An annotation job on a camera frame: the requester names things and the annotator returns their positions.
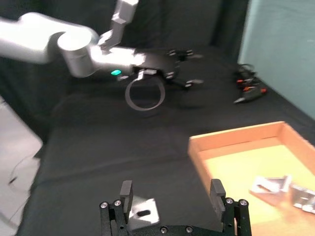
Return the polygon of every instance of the white surface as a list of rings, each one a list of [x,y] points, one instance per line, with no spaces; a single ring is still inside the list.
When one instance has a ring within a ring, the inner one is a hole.
[[[0,98],[0,214],[8,219],[14,215],[11,222],[16,225],[20,224],[24,203],[29,196],[28,189],[39,166],[39,160],[33,156],[40,147],[40,139],[30,132],[9,106],[1,104]],[[20,161],[13,175],[17,179],[9,186],[10,174]],[[0,220],[1,236],[11,236],[15,232],[16,229]]]
[[[251,0],[239,63],[313,119],[314,55],[314,0]]]

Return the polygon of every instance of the gray ring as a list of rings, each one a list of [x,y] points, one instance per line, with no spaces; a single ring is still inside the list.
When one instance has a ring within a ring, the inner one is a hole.
[[[134,104],[134,102],[132,101],[132,99],[131,99],[131,97],[130,97],[130,90],[131,90],[132,85],[133,85],[135,82],[137,82],[137,81],[140,81],[140,80],[135,79],[135,80],[131,81],[131,82],[128,84],[128,86],[127,86],[127,88],[126,88],[126,91],[125,91],[125,99],[126,99],[126,102],[127,102],[127,104],[128,104],[131,108],[133,108],[133,109],[135,109],[135,110],[137,110],[137,111],[142,111],[142,112],[144,112],[144,111],[152,110],[152,109],[158,107],[159,105],[161,105],[161,104],[163,103],[163,101],[164,101],[164,99],[165,99],[165,88],[164,88],[164,84],[163,84],[162,81],[159,79],[159,80],[158,80],[158,84],[157,84],[158,87],[159,87],[160,93],[161,93],[161,97],[160,97],[160,99],[159,99],[159,102],[158,102],[155,106],[149,107],[149,108],[139,107],[139,106],[137,106],[136,104]]]

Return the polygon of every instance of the cable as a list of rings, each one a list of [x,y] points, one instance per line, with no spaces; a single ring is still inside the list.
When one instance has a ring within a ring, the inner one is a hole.
[[[133,108],[133,109],[135,109],[135,110],[137,110],[137,111],[142,111],[142,112],[144,112],[144,111],[152,110],[152,109],[158,107],[159,105],[161,105],[161,104],[163,103],[163,101],[164,101],[164,99],[165,99],[165,88],[164,88],[164,84],[163,84],[162,81],[159,79],[159,80],[158,80],[158,83],[157,83],[157,85],[158,85],[158,87],[159,87],[159,90],[160,90],[160,93],[161,93],[161,97],[160,97],[160,99],[159,99],[159,102],[158,102],[155,106],[150,107],[150,108],[143,108],[143,107],[139,107],[139,106],[137,106],[136,104],[134,104],[134,102],[132,101],[132,99],[131,99],[131,97],[130,97],[130,90],[131,90],[132,85],[133,85],[135,82],[137,82],[137,81],[140,81],[140,80],[135,79],[135,80],[131,81],[131,82],[128,84],[128,86],[127,86],[127,88],[126,88],[126,91],[125,91],[125,99],[126,99],[126,102],[127,102],[127,104],[128,104],[131,108]]]
[[[26,157],[24,157],[22,160],[20,160],[12,169],[11,173],[10,173],[10,180],[8,182],[8,186],[11,188],[12,191],[17,191],[17,192],[20,192],[20,193],[28,193],[29,191],[28,190],[22,190],[22,189],[19,189],[17,188],[15,185],[14,185],[14,181],[18,178],[17,176],[14,175],[15,173],[15,170],[16,168],[22,163],[24,162],[26,159],[30,158],[30,157],[34,157],[34,155],[28,155]]]

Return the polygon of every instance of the wire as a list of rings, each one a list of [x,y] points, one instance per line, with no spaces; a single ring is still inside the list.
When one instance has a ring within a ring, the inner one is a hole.
[[[13,213],[13,215],[10,217],[9,222],[12,223],[12,218],[16,215],[16,213],[18,213],[18,211],[21,209],[21,207],[25,206],[26,202],[28,201],[28,198],[19,206],[19,208],[17,208],[17,210]]]
[[[12,191],[17,191],[17,192],[22,192],[22,193],[28,193],[28,190],[24,190],[24,189],[19,189],[14,185],[14,181],[18,178],[17,176],[15,176],[15,170],[16,168],[22,163],[24,162],[26,159],[30,158],[30,157],[34,157],[34,155],[28,155],[26,157],[24,157],[22,160],[20,160],[12,169],[11,173],[10,173],[10,179],[8,182],[8,186],[11,188]]]

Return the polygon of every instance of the teal wall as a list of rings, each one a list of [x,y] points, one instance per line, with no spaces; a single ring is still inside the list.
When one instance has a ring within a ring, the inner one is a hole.
[[[252,0],[239,63],[315,119],[315,0]]]

